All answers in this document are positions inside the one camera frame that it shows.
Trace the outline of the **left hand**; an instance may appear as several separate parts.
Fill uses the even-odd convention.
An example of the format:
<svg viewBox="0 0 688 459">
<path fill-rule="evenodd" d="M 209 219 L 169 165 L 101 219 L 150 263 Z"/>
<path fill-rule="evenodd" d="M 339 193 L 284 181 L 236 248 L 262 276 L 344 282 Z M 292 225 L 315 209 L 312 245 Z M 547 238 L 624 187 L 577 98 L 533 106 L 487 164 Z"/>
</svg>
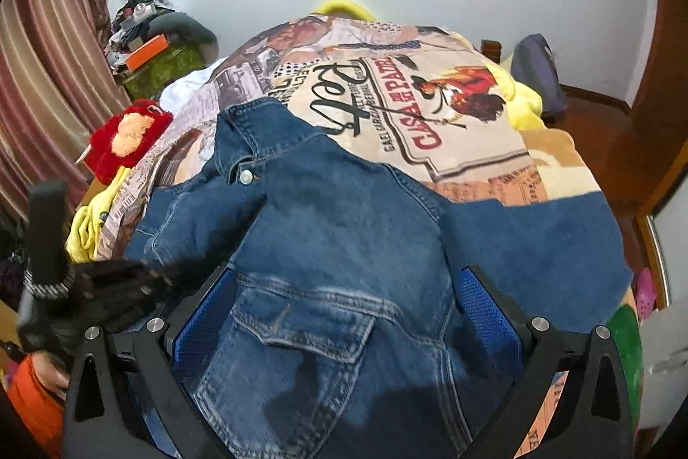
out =
<svg viewBox="0 0 688 459">
<path fill-rule="evenodd" d="M 41 351 L 31 354 L 31 362 L 33 362 L 34 372 L 40 385 L 64 401 L 67 397 L 70 375 L 65 370 L 62 360 Z"/>
</svg>

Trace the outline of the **orange sleeve left forearm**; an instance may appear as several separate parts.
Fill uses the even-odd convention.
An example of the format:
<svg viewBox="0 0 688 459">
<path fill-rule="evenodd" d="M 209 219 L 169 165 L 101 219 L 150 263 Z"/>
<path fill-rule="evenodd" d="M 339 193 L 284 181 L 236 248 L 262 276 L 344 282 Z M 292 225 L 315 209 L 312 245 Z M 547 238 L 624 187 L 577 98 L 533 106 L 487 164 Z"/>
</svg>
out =
<svg viewBox="0 0 688 459">
<path fill-rule="evenodd" d="M 28 431 L 49 458 L 62 457 L 64 401 L 36 378 L 31 354 L 18 365 L 7 395 Z"/>
</svg>

